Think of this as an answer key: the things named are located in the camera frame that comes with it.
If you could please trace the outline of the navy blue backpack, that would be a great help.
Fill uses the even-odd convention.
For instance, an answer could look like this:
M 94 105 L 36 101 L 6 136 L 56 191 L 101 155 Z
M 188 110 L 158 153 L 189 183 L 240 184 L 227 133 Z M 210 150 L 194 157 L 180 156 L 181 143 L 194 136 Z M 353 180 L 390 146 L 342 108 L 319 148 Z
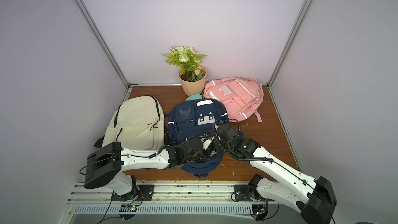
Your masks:
M 168 113 L 169 142 L 179 145 L 193 140 L 193 136 L 211 138 L 213 124 L 217 121 L 229 123 L 226 107 L 218 100 L 189 100 L 176 105 Z M 182 170 L 197 178 L 205 178 L 222 161 L 224 151 L 216 148 L 211 139 L 202 156 L 182 166 Z

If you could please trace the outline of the cream white backpack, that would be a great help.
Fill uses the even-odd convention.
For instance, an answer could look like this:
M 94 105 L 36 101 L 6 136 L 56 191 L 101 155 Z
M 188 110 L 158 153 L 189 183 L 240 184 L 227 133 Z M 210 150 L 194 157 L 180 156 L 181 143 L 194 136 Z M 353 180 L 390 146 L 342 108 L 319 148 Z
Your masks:
M 165 144 L 164 135 L 164 112 L 159 101 L 151 95 L 139 96 L 118 107 L 94 147 L 120 142 L 131 150 L 159 150 Z

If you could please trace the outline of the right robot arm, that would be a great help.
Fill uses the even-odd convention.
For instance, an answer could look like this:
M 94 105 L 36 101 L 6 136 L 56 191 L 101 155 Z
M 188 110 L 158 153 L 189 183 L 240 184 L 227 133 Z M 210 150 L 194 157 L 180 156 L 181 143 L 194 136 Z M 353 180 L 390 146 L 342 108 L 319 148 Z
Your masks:
M 246 162 L 273 178 L 255 175 L 247 185 L 250 198 L 271 199 L 290 207 L 308 224 L 335 223 L 333 213 L 337 199 L 329 180 L 322 176 L 315 179 L 290 167 L 258 142 L 241 137 L 230 124 L 216 122 L 212 135 L 215 146 L 231 158 Z

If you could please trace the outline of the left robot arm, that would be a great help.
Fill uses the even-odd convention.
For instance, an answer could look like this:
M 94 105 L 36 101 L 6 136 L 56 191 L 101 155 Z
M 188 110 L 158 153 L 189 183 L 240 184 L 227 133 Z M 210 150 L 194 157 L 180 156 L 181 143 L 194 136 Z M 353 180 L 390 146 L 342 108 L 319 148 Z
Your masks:
M 126 171 L 139 169 L 176 170 L 198 159 L 209 160 L 220 152 L 209 136 L 192 136 L 185 142 L 160 150 L 123 148 L 112 142 L 87 157 L 84 187 L 106 187 L 122 196 L 134 189 L 134 178 Z

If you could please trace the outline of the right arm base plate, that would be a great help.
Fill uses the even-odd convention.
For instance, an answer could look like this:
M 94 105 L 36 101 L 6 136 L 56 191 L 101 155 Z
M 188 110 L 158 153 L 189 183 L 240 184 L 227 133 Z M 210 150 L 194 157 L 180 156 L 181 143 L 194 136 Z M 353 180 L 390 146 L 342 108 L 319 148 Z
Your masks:
M 234 190 L 231 193 L 231 200 L 234 202 L 240 201 L 258 201 L 260 198 L 257 193 L 249 185 L 234 185 Z

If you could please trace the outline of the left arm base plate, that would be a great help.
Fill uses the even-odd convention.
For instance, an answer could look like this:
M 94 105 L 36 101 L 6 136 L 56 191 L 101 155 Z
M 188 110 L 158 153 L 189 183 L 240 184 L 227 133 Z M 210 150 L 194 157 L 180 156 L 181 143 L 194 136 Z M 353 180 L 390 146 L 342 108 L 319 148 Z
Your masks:
M 151 201 L 154 194 L 154 185 L 145 185 L 140 184 L 137 185 L 135 190 L 132 190 L 130 193 L 127 193 L 123 196 L 119 196 L 116 193 L 113 193 L 111 200 L 112 201 L 120 201 L 120 202 L 133 202 L 133 201 Z

